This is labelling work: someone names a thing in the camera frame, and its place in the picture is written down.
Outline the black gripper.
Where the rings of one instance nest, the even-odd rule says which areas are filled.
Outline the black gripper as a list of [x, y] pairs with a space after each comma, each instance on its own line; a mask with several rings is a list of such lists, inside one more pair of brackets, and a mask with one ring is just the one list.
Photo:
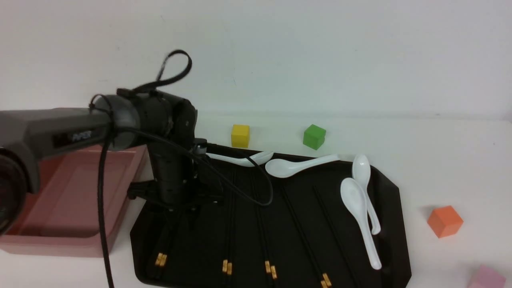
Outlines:
[[189, 100], [159, 90], [133, 92], [130, 101], [139, 116], [137, 129], [158, 137], [137, 140], [148, 148], [156, 202], [168, 206], [168, 231], [179, 228], [181, 207], [190, 207], [188, 227], [194, 230], [200, 204], [220, 200], [222, 192], [220, 179], [208, 168], [207, 141], [194, 135], [198, 111]]

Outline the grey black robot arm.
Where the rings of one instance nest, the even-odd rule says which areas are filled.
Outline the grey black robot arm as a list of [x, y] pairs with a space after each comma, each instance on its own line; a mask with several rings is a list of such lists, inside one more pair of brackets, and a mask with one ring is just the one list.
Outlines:
[[20, 216], [26, 195], [39, 191], [41, 160], [106, 139], [111, 151], [147, 146], [154, 202], [188, 204], [197, 164], [207, 158], [207, 141], [194, 135], [197, 118], [189, 100], [155, 89], [118, 89], [94, 96], [87, 108], [2, 111], [1, 234]]

